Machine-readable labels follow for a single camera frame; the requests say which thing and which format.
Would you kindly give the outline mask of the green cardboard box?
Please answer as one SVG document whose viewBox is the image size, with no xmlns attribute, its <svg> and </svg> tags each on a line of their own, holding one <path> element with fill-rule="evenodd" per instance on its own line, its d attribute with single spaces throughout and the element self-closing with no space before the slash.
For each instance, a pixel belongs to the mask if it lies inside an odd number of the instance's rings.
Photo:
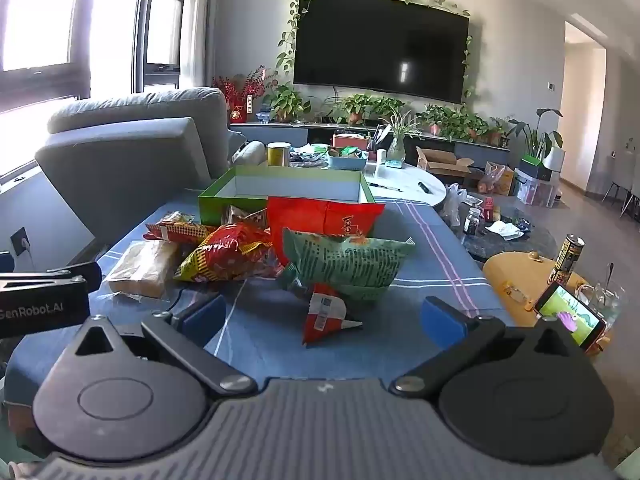
<svg viewBox="0 0 640 480">
<path fill-rule="evenodd" d="M 374 203 L 368 182 L 358 171 L 277 166 L 235 166 L 198 196 L 200 220 L 220 226 L 228 206 L 255 212 L 271 196 L 312 198 L 342 203 Z"/>
</svg>

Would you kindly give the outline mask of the red yellow snack bag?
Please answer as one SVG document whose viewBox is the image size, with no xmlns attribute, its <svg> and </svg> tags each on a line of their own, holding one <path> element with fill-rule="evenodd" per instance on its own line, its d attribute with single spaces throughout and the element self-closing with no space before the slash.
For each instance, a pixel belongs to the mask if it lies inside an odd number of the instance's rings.
<svg viewBox="0 0 640 480">
<path fill-rule="evenodd" d="M 220 226 L 180 263 L 174 279 L 189 283 L 275 278 L 282 266 L 272 247 L 270 229 L 253 223 Z"/>
</svg>

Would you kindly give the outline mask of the open cardboard box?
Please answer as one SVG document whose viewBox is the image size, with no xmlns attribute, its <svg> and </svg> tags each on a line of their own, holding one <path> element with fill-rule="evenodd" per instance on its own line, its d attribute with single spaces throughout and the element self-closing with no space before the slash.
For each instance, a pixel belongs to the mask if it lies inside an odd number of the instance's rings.
<svg viewBox="0 0 640 480">
<path fill-rule="evenodd" d="M 430 174 L 444 177 L 465 177 L 471 173 L 474 160 L 469 157 L 457 158 L 454 153 L 416 148 L 418 167 Z"/>
</svg>

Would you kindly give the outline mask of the white round coffee table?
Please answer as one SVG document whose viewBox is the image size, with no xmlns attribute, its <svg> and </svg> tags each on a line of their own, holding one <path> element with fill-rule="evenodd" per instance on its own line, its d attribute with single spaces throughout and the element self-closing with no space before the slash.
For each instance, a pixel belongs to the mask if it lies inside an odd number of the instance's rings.
<svg viewBox="0 0 640 480">
<path fill-rule="evenodd" d="M 390 168 L 367 162 L 362 171 L 324 168 L 293 168 L 299 180 L 300 197 L 336 200 L 337 202 L 385 202 L 408 200 L 439 207 L 446 188 L 429 172 L 403 164 Z"/>
</svg>

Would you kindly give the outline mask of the glass vase with plant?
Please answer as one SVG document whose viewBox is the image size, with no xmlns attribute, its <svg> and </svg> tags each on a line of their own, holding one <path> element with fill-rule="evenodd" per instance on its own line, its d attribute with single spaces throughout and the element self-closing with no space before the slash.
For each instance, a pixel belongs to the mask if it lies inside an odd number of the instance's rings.
<svg viewBox="0 0 640 480">
<path fill-rule="evenodd" d="M 395 112 L 386 120 L 390 127 L 392 140 L 386 154 L 386 165 L 400 168 L 406 160 L 405 138 L 413 138 L 420 134 L 418 120 L 413 112 Z"/>
</svg>

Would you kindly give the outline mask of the potted green plant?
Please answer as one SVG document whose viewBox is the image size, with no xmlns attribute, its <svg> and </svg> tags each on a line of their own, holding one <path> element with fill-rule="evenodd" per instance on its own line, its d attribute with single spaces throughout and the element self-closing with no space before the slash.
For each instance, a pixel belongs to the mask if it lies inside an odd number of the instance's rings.
<svg viewBox="0 0 640 480">
<path fill-rule="evenodd" d="M 266 96 L 270 118 L 276 122 L 295 122 L 311 110 L 311 102 L 305 100 L 292 84 L 280 84 Z"/>
</svg>

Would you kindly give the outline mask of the light blue tray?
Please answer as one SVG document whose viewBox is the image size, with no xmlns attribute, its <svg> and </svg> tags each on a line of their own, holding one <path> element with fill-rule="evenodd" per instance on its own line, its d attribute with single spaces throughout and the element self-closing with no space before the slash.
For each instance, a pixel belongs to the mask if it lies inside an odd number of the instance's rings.
<svg viewBox="0 0 640 480">
<path fill-rule="evenodd" d="M 326 156 L 328 167 L 332 170 L 362 171 L 368 162 L 368 153 L 358 156 Z"/>
</svg>

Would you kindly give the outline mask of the black yellow drink can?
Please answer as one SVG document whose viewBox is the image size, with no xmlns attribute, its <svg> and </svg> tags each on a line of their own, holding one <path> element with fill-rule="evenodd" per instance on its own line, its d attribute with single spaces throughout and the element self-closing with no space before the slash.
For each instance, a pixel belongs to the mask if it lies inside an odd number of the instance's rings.
<svg viewBox="0 0 640 480">
<path fill-rule="evenodd" d="M 585 241 L 575 234 L 567 234 L 555 258 L 547 283 L 566 285 L 585 247 Z"/>
</svg>

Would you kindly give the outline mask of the green chip bag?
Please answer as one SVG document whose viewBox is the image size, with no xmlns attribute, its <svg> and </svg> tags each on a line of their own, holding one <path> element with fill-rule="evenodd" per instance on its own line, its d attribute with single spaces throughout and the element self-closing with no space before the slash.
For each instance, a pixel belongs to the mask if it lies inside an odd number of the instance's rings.
<svg viewBox="0 0 640 480">
<path fill-rule="evenodd" d="M 309 290 L 315 284 L 325 284 L 343 299 L 371 302 L 390 287 L 415 249 L 411 238 L 335 237 L 285 228 L 283 250 L 288 265 L 277 281 L 288 290 Z"/>
</svg>

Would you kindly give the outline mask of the yellow round stool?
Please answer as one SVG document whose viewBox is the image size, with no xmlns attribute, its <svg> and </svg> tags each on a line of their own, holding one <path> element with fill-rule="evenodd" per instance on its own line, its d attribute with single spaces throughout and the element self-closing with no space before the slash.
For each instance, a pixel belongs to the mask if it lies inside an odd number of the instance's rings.
<svg viewBox="0 0 640 480">
<path fill-rule="evenodd" d="M 533 252 L 503 252 L 490 257 L 483 266 L 486 280 L 516 326 L 529 327 L 537 323 L 540 316 L 535 308 L 536 302 L 549 287 L 548 277 L 554 262 L 536 255 Z M 573 272 L 564 287 L 577 298 L 578 289 L 586 285 L 591 284 Z M 568 314 L 560 314 L 565 328 L 576 328 L 571 335 L 577 336 L 578 318 L 574 314 L 573 318 L 574 321 L 570 321 Z M 611 334 L 605 329 L 586 350 L 587 356 L 596 356 L 610 342 Z"/>
</svg>

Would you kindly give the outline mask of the tall plant in white pot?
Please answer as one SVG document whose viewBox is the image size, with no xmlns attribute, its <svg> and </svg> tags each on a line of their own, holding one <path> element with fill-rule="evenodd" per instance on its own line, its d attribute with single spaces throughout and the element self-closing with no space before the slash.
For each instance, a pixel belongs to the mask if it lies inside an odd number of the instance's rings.
<svg viewBox="0 0 640 480">
<path fill-rule="evenodd" d="M 563 117 L 563 114 L 556 108 L 541 107 L 536 110 L 537 122 L 535 127 L 518 119 L 512 118 L 508 120 L 510 125 L 508 133 L 513 134 L 516 138 L 524 136 L 525 154 L 522 156 L 523 162 L 539 166 L 554 148 L 563 147 L 564 141 L 559 131 L 542 131 L 540 128 L 541 119 L 548 114 L 553 114 L 559 118 Z"/>
</svg>

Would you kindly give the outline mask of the red flower arrangement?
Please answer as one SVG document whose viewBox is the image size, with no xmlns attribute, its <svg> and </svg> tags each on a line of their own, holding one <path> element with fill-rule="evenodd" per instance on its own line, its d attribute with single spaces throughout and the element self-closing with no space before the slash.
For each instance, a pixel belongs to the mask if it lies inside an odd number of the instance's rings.
<svg viewBox="0 0 640 480">
<path fill-rule="evenodd" d="M 213 87 L 224 95 L 230 124 L 242 124 L 253 113 L 253 102 L 263 98 L 278 85 L 277 70 L 268 70 L 261 65 L 246 75 L 218 76 Z"/>
</svg>

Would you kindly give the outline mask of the wall power socket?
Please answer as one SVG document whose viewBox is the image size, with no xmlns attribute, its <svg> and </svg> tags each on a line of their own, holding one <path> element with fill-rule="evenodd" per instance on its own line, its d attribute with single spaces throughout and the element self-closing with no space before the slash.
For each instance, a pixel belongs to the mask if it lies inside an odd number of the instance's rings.
<svg viewBox="0 0 640 480">
<path fill-rule="evenodd" d="M 30 251 L 30 241 L 25 228 L 19 228 L 14 232 L 10 237 L 10 241 L 14 249 L 14 254 L 17 257 L 19 257 L 23 252 Z"/>
</svg>

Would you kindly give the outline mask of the orange striped snack packet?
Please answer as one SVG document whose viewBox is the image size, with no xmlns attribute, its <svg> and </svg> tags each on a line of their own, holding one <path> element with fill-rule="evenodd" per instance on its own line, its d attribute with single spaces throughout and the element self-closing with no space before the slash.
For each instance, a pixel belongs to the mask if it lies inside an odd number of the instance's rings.
<svg viewBox="0 0 640 480">
<path fill-rule="evenodd" d="M 166 242 L 198 245 L 201 244 L 216 228 L 204 226 L 194 220 L 190 214 L 173 211 L 165 214 L 157 222 L 147 223 L 145 240 L 166 240 Z"/>
</svg>

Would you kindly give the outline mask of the yellow lidded can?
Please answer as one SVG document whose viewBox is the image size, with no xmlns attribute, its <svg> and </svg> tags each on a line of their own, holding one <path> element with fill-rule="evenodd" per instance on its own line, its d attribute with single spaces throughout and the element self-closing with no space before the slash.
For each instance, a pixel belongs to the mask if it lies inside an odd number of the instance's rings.
<svg viewBox="0 0 640 480">
<path fill-rule="evenodd" d="M 271 142 L 267 145 L 267 162 L 273 167 L 288 167 L 291 163 L 291 144 Z"/>
</svg>

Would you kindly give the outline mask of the red white triangular snack packet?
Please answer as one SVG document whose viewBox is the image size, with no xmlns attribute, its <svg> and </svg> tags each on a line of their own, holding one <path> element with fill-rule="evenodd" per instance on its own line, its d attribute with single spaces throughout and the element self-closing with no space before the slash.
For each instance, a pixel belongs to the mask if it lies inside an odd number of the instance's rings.
<svg viewBox="0 0 640 480">
<path fill-rule="evenodd" d="M 304 325 L 303 344 L 314 344 L 325 336 L 361 326 L 361 321 L 349 316 L 345 301 L 336 290 L 325 284 L 314 285 Z"/>
</svg>

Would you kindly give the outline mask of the grey sofa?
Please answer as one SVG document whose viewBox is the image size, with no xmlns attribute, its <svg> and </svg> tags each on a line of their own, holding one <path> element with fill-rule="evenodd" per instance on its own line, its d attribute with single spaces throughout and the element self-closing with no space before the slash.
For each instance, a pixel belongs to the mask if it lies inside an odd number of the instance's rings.
<svg viewBox="0 0 640 480">
<path fill-rule="evenodd" d="M 217 88 L 80 100 L 54 113 L 35 160 L 78 219 L 112 246 L 187 188 L 204 190 L 245 143 Z"/>
</svg>

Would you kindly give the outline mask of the tan bread package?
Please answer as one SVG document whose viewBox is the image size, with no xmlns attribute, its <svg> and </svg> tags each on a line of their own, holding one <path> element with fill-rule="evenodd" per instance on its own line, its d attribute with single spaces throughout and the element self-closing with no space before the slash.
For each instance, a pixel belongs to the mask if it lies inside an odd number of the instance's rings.
<svg viewBox="0 0 640 480">
<path fill-rule="evenodd" d="M 168 240 L 137 240 L 104 278 L 112 292 L 158 299 L 166 292 L 180 246 Z"/>
</svg>

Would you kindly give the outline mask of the dark marble side table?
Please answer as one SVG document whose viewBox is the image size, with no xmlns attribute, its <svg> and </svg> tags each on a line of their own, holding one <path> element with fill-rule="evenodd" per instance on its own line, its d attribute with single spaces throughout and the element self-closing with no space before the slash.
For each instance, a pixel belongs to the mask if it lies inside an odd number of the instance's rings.
<svg viewBox="0 0 640 480">
<path fill-rule="evenodd" d="M 459 206 L 460 226 L 452 228 L 470 256 L 485 263 L 503 252 L 536 252 L 553 258 L 558 244 L 514 197 L 470 195 Z"/>
</svg>

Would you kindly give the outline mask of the smartphone with lit screen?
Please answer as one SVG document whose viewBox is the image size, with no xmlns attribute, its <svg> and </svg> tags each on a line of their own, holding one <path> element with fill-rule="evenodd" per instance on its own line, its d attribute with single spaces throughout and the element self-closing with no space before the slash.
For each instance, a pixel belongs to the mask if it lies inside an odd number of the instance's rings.
<svg viewBox="0 0 640 480">
<path fill-rule="evenodd" d="M 560 321 L 585 352 L 604 334 L 605 319 L 559 283 L 548 286 L 534 310 L 542 318 Z"/>
</svg>

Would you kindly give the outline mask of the blue striped tablecloth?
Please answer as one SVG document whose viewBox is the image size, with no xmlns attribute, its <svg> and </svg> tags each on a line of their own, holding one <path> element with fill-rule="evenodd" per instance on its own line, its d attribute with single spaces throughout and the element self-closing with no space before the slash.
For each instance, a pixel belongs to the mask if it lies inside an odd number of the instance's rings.
<svg viewBox="0 0 640 480">
<path fill-rule="evenodd" d="M 386 198 L 372 230 L 323 229 L 296 198 L 273 197 L 268 230 L 221 226 L 169 273 L 158 298 L 102 285 L 92 313 L 136 327 L 155 311 L 204 312 L 205 350 L 255 382 L 269 378 L 391 382 L 454 342 L 423 309 L 438 299 L 469 318 L 508 314 L 435 209 Z"/>
</svg>

